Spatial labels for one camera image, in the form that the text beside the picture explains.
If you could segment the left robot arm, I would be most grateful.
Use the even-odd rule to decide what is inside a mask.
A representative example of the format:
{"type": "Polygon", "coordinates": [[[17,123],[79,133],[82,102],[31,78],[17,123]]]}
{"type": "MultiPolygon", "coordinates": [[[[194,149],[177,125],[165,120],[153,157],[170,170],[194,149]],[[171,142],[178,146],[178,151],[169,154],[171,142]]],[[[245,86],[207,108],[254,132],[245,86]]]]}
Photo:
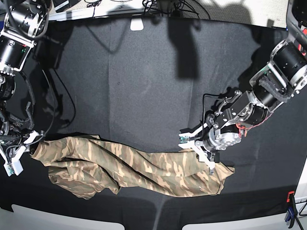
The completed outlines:
{"type": "Polygon", "coordinates": [[[283,103],[307,84],[307,2],[288,3],[288,37],[272,50],[270,60],[249,81],[250,91],[235,90],[213,114],[204,115],[201,127],[179,135],[179,147],[192,149],[210,174],[217,152],[241,142],[247,132],[263,124],[283,103]]]}

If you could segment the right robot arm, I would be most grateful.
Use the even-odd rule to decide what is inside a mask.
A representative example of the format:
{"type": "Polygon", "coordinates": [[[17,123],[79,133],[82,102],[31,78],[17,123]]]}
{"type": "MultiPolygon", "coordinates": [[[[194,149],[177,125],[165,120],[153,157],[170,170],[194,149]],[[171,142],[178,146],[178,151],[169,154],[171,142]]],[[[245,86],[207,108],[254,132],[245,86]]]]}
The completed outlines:
{"type": "Polygon", "coordinates": [[[35,96],[23,67],[36,41],[47,31],[50,0],[4,0],[5,16],[0,32],[0,155],[8,176],[23,171],[20,158],[29,152],[30,145],[39,137],[34,131],[35,96]],[[30,101],[20,118],[7,111],[7,102],[16,91],[15,75],[20,73],[27,86],[30,101]]]}

